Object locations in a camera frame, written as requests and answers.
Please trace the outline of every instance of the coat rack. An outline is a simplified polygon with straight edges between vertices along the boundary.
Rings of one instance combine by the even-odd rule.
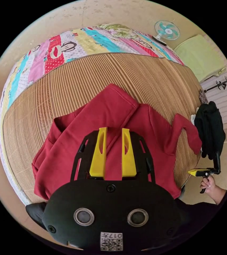
[[[223,90],[225,90],[225,88],[227,86],[227,77],[225,76],[225,81],[224,82],[217,82],[216,81],[216,84],[217,85],[215,85],[215,86],[213,86],[213,87],[211,87],[211,88],[209,88],[207,90],[204,90],[204,93],[206,93],[207,91],[212,90],[213,88],[216,88],[216,87],[218,87],[218,89],[221,90],[220,89],[221,86],[223,87]]]

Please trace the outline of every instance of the fan base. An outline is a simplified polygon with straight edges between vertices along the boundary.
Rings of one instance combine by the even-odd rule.
[[[153,39],[154,41],[156,41],[157,43],[160,43],[160,44],[162,44],[162,45],[164,45],[164,46],[167,46],[167,44],[166,44],[165,42],[162,42],[161,40],[157,39],[155,36],[152,36],[152,39]]]

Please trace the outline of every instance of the person's arm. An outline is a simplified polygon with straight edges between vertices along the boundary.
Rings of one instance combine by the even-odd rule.
[[[217,186],[214,178],[211,175],[209,175],[207,178],[203,178],[200,187],[205,189],[205,193],[208,194],[217,205],[221,202],[226,194],[226,190]]]

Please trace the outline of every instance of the electric fan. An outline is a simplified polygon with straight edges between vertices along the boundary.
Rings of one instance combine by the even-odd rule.
[[[154,40],[166,45],[161,39],[176,40],[180,36],[180,30],[178,27],[167,20],[158,21],[155,24],[155,31],[158,34],[156,37],[153,36]]]

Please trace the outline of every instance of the floor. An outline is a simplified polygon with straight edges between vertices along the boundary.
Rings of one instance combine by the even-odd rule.
[[[180,38],[169,43],[172,48],[195,34],[204,35],[199,27],[184,16],[146,0],[80,0],[55,9],[27,27],[2,55],[0,59],[0,97],[13,64],[31,48],[53,35],[70,29],[111,22],[125,24],[133,29],[155,35],[154,24],[162,19],[174,21],[181,30]],[[199,166],[208,167],[211,163],[207,159],[201,159]],[[222,152],[221,168],[222,173],[215,179],[219,186],[227,188],[227,143]],[[211,202],[206,195],[199,193],[200,182],[201,178],[198,177],[191,177],[188,180],[183,201],[186,203]],[[1,161],[0,200],[9,213],[24,227],[55,242],[46,231],[28,217],[24,205],[14,193],[3,172]]]

